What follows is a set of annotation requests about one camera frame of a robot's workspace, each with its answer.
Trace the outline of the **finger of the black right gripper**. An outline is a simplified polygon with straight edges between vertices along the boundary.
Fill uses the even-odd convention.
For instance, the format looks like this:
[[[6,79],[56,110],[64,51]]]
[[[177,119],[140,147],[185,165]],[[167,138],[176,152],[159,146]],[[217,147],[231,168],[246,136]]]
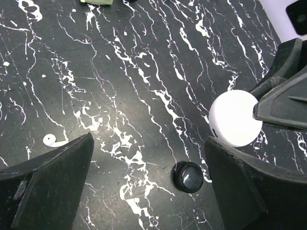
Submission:
[[[300,71],[278,86],[254,90],[254,117],[264,124],[292,131],[307,130],[307,73]]]
[[[281,43],[265,77],[249,93],[257,99],[290,79],[307,65],[307,42],[295,38]]]

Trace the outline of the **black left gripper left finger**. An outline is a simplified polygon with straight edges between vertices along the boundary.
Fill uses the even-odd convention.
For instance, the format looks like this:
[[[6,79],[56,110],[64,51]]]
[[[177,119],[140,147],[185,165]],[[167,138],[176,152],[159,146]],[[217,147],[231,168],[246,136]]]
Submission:
[[[70,230],[94,151],[91,133],[0,171],[2,230]]]

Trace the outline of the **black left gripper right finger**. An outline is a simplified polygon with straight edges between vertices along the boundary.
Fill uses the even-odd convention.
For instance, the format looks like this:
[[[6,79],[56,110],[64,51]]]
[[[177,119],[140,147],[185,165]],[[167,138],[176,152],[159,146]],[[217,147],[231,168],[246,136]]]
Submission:
[[[204,146],[227,230],[305,230],[307,176],[275,166],[214,137]]]

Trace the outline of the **white earbud charging case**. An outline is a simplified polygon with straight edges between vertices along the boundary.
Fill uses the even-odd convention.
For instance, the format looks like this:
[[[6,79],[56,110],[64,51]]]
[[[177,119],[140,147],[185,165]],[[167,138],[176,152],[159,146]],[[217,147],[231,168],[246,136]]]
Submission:
[[[253,142],[262,128],[254,118],[258,100],[249,92],[231,90],[219,95],[209,110],[209,126],[214,137],[231,147]]]

